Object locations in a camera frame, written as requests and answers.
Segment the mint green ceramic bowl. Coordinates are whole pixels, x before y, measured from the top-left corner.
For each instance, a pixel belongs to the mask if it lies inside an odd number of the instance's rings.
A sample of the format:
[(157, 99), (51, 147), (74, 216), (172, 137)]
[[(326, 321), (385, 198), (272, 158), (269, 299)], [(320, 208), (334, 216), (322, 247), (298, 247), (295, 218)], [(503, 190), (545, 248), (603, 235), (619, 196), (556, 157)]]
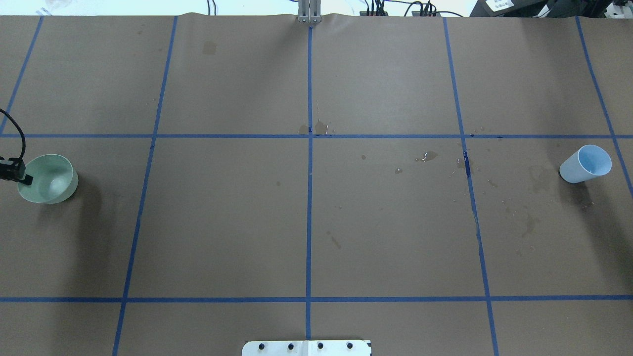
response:
[(79, 176), (70, 160), (62, 155), (42, 155), (26, 164), (26, 174), (33, 178), (31, 185), (18, 183), (18, 192), (26, 201), (38, 204), (57, 204), (74, 194)]

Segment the aluminium front frame post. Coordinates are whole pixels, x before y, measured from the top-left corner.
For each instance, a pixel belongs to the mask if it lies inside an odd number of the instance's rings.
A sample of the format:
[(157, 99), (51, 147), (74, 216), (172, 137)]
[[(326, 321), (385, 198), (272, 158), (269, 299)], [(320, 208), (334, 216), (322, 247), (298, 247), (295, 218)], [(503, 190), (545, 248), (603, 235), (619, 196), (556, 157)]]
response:
[(297, 0), (298, 22), (317, 24), (322, 21), (321, 0)]

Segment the light blue plastic cup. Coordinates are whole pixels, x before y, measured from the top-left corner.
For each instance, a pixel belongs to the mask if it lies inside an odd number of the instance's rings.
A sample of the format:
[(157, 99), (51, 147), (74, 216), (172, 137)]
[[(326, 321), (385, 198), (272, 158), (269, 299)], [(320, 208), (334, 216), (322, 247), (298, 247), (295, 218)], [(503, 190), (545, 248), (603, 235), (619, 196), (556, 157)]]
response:
[(583, 145), (560, 165), (559, 174), (570, 184), (605, 176), (611, 171), (611, 156), (597, 145)]

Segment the brown paper table cover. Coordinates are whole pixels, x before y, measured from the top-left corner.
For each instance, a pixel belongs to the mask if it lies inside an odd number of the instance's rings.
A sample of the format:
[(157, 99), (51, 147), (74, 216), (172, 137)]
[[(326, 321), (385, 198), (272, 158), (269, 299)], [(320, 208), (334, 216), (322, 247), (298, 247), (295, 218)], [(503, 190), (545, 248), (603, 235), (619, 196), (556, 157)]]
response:
[(1, 106), (3, 356), (632, 354), (631, 20), (2, 16)]

